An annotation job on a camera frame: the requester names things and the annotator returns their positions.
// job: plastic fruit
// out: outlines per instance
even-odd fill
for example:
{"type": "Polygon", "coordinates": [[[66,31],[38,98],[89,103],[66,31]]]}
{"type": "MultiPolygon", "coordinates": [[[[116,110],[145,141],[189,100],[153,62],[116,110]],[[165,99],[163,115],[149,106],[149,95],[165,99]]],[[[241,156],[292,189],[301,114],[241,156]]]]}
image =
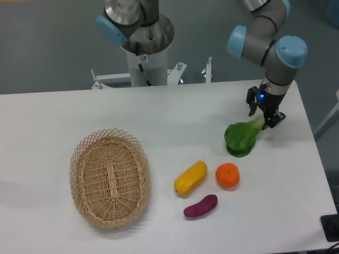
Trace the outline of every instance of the plastic fruit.
{"type": "Polygon", "coordinates": [[[231,124],[224,134],[227,151],[234,157],[248,155],[264,123],[265,119],[261,115],[250,122],[231,124]]]}
{"type": "Polygon", "coordinates": [[[232,163],[220,165],[216,170],[216,179],[218,184],[224,188],[233,188],[240,181],[238,167],[232,163]]]}
{"type": "Polygon", "coordinates": [[[179,195],[188,195],[206,178],[207,166],[202,160],[197,161],[174,182],[174,189],[179,195]]]}
{"type": "Polygon", "coordinates": [[[200,217],[212,211],[217,204],[218,197],[216,195],[207,195],[202,201],[187,207],[184,210],[184,215],[188,218],[200,217]]]}

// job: purple sweet potato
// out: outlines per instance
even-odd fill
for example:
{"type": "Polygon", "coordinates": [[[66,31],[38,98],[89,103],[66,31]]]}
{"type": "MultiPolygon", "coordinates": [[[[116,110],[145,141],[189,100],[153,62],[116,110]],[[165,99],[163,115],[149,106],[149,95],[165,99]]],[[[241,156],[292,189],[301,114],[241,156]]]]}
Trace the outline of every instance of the purple sweet potato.
{"type": "Polygon", "coordinates": [[[216,195],[207,195],[202,201],[185,208],[184,215],[188,218],[200,217],[210,212],[217,204],[218,197],[216,195]]]}

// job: label sticker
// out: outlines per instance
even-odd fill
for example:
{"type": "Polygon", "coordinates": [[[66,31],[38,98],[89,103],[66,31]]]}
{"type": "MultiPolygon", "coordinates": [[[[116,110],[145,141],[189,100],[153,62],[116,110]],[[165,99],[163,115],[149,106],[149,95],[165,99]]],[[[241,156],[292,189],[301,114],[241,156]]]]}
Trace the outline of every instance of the label sticker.
{"type": "Polygon", "coordinates": [[[115,12],[122,16],[131,16],[138,10],[139,4],[129,4],[124,0],[118,0],[115,12]]]}

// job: basket rim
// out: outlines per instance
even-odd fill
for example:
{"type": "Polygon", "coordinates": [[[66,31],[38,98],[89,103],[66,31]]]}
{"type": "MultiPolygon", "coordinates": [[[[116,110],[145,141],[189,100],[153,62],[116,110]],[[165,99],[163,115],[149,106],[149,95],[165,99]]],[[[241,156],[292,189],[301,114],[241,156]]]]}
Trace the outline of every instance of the basket rim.
{"type": "Polygon", "coordinates": [[[81,141],[74,150],[70,163],[70,185],[72,197],[79,213],[92,224],[100,226],[109,224],[111,228],[115,228],[118,226],[122,226],[130,222],[131,220],[135,219],[138,215],[141,214],[141,212],[145,209],[148,203],[148,200],[150,198],[150,184],[151,180],[149,172],[149,163],[145,155],[145,152],[142,149],[140,142],[133,135],[129,134],[124,130],[108,129],[98,131],[96,133],[94,132],[90,134],[88,137],[84,138],[84,140],[81,141]],[[127,216],[118,220],[109,221],[103,220],[103,218],[97,216],[92,211],[90,202],[88,201],[86,195],[84,177],[86,161],[93,154],[93,152],[98,149],[102,149],[104,146],[112,146],[115,143],[118,143],[120,146],[123,146],[125,149],[127,149],[134,159],[136,169],[138,171],[140,197],[138,198],[135,209],[132,212],[130,212],[127,216]],[[81,171],[78,178],[76,177],[75,174],[77,170],[81,171]],[[77,204],[76,200],[77,203],[80,202],[83,205],[84,214],[81,213],[78,207],[78,205],[81,204],[77,204]]]}

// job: wicker basket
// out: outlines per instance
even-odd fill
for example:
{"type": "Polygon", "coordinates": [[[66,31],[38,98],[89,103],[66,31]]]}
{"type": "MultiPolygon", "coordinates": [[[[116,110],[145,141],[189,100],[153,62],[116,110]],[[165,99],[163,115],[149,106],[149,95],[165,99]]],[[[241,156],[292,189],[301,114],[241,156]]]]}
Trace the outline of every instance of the wicker basket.
{"type": "Polygon", "coordinates": [[[70,189],[91,224],[116,228],[134,220],[150,196],[149,165],[139,141],[117,129],[89,135],[72,156],[70,189]]]}

